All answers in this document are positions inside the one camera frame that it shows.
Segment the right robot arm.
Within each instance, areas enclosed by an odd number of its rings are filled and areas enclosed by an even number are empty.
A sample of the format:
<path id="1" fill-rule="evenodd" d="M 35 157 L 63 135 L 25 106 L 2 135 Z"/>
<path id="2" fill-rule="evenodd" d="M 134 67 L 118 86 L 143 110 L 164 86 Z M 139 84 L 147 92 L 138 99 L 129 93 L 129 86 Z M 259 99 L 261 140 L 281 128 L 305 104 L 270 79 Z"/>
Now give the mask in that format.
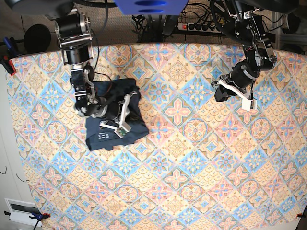
<path id="1" fill-rule="evenodd" d="M 80 4 L 108 10 L 116 7 L 116 3 L 85 0 L 7 0 L 6 4 L 20 14 L 44 15 L 55 21 L 55 33 L 63 62 L 71 67 L 70 82 L 75 89 L 75 110 L 79 115 L 116 119 L 120 106 L 115 102 L 115 97 L 106 99 L 96 94 L 93 83 L 95 72 L 89 63 L 94 55 L 90 19 L 75 7 Z"/>

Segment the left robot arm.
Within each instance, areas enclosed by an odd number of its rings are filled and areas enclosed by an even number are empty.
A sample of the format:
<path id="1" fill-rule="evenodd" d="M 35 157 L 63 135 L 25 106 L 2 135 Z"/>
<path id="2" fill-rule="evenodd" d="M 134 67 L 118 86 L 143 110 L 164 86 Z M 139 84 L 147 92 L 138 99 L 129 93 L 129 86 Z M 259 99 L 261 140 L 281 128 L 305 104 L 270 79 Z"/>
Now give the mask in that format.
<path id="1" fill-rule="evenodd" d="M 221 25 L 217 20 L 217 1 L 212 0 L 210 9 L 214 24 L 224 35 L 242 45 L 246 58 L 237 63 L 229 74 L 212 83 L 217 88 L 214 95 L 217 102 L 246 93 L 246 88 L 254 85 L 260 72 L 271 70 L 276 63 L 262 17 L 255 11 L 289 14 L 300 5 L 298 0 L 224 0 L 222 3 L 230 25 Z"/>

